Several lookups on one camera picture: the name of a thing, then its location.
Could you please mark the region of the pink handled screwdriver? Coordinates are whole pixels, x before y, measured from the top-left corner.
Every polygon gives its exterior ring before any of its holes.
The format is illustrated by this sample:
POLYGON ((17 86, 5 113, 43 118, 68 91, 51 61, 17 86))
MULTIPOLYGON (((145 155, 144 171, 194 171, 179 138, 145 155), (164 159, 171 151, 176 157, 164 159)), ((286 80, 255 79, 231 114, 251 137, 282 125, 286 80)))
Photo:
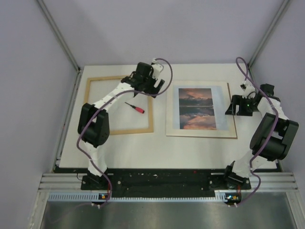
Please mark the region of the pink handled screwdriver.
POLYGON ((133 108, 134 110, 136 110, 137 112, 139 112, 139 113, 141 113, 141 114, 144 114, 145 113, 145 111, 142 109, 142 108, 140 108, 140 107, 137 107, 137 106, 135 106, 135 105, 132 105, 132 104, 129 104, 129 103, 127 103, 127 102, 125 102, 128 106, 130 106, 131 108, 133 108))

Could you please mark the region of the brown backing board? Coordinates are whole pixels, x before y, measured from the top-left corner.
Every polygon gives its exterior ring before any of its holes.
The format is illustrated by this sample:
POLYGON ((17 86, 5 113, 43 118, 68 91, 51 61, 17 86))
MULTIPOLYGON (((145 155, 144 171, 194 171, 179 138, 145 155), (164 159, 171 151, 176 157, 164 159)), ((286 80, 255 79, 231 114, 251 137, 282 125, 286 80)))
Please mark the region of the brown backing board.
MULTIPOLYGON (((230 88, 229 83, 227 83, 227 89, 228 89, 228 96, 229 96, 229 104, 228 105, 230 105, 231 104, 231 99, 232 99, 232 93, 231 93, 231 88, 230 88)), ((238 139, 234 116, 233 115, 226 115, 226 117, 227 117, 228 126, 229 126, 229 133, 230 133, 230 136, 228 138, 229 139, 238 139)))

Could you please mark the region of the wooden photo frame brown back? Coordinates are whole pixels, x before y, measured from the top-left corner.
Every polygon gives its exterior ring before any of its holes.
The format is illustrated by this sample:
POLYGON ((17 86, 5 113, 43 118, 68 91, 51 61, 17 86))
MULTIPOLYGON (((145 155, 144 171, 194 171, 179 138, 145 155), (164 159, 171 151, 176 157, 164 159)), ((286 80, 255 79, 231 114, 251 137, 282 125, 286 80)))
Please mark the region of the wooden photo frame brown back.
MULTIPOLYGON (((87 79, 84 103, 93 104, 111 92, 124 76, 90 77, 87 79)), ((137 95, 127 103, 142 108, 141 114, 128 106, 119 105, 109 111, 109 124, 111 135, 143 134, 153 132, 153 98, 145 95, 137 95)))

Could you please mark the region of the sunset landscape photo print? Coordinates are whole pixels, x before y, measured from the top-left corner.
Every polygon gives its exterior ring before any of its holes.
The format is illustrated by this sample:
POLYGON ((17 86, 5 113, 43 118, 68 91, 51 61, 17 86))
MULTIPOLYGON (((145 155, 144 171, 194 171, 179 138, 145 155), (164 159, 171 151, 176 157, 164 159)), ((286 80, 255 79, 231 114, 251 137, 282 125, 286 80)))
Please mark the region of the sunset landscape photo print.
POLYGON ((178 96, 180 129, 217 129, 210 88, 179 88, 178 96))

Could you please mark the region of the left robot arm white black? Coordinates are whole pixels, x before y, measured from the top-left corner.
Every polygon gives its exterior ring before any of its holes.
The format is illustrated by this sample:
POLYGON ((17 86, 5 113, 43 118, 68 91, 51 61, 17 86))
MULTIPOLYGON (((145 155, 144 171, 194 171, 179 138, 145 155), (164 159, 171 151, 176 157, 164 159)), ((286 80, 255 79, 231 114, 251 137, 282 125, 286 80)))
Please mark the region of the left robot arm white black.
POLYGON ((165 81, 160 80, 156 85, 164 69, 160 60, 153 59, 151 64, 138 63, 135 71, 121 79, 110 93, 93 104, 85 103, 81 108, 77 148, 88 157, 88 171, 93 175, 91 183, 97 189, 103 189, 108 184, 108 178, 104 175, 107 165, 101 148, 110 135, 110 112, 138 94, 155 98, 162 93, 165 81))

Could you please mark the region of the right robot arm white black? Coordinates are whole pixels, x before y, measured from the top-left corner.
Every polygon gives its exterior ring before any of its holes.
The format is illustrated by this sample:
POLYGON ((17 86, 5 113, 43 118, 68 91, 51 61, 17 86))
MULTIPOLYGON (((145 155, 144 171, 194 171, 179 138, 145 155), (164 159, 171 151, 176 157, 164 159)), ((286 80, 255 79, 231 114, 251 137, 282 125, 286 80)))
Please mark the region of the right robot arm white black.
POLYGON ((254 112, 260 112, 262 120, 250 141, 249 151, 225 169, 222 182, 229 189, 245 187, 251 172, 267 162, 283 160, 299 128, 298 122, 284 114, 273 85, 265 83, 255 90, 244 83, 241 88, 244 93, 232 96, 225 114, 252 116, 254 112))

